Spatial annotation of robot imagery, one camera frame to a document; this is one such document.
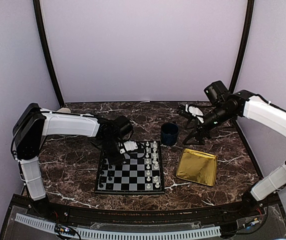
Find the black and white chessboard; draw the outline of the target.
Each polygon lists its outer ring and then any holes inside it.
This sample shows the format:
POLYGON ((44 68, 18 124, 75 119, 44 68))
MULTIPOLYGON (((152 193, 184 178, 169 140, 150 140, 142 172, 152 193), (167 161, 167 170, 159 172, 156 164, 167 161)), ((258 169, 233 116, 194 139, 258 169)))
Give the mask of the black and white chessboard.
POLYGON ((162 195, 165 193, 164 174, 161 156, 161 143, 157 142, 158 152, 153 152, 153 141, 138 142, 138 149, 124 153, 122 165, 110 165, 104 153, 100 154, 98 171, 96 176, 95 190, 96 194, 108 195, 162 195), (157 157, 153 157, 152 153, 157 153, 157 157), (158 159, 159 169, 154 169, 152 163, 153 158, 158 159), (153 170, 159 171, 158 181, 153 180, 153 170), (160 183, 159 188, 155 188, 155 183, 160 183), (150 184, 151 188, 147 189, 146 185, 150 184))

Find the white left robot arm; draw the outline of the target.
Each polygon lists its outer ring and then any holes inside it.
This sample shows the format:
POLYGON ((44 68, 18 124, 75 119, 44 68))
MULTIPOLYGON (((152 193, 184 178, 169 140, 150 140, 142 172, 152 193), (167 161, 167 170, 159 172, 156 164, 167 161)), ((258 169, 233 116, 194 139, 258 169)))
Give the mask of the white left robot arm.
POLYGON ((39 166, 40 149, 47 136, 79 135, 97 139, 107 157, 117 163, 124 148, 124 137, 132 131, 130 120, 123 115, 107 119, 92 114, 51 111, 36 103, 29 104, 13 127, 10 151, 19 163, 31 199, 36 201, 34 210, 43 218, 53 214, 53 206, 44 200, 46 192, 39 166))

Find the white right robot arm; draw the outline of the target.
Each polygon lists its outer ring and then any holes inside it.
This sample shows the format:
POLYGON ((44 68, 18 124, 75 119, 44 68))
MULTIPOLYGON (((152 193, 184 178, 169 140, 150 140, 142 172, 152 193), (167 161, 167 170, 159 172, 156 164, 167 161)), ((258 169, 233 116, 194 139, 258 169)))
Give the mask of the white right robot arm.
MULTIPOLYGON (((211 108, 208 113, 202 112, 202 107, 196 104, 178 106, 177 113, 193 121, 191 132, 183 143, 188 144, 195 139, 195 145, 204 145, 205 139, 210 139, 210 130, 220 126, 231 119, 246 118, 269 128, 272 133, 270 143, 266 148, 267 157, 276 154, 284 156, 285 148, 275 134, 286 139, 286 110, 266 100, 258 93, 241 90, 236 93, 228 91, 225 87, 209 86, 205 93, 210 100, 211 108)), ((286 160, 269 175, 259 180, 243 196, 244 201, 238 205, 238 213, 248 217, 257 209, 257 202, 267 198, 272 193, 280 192, 286 198, 286 160)))

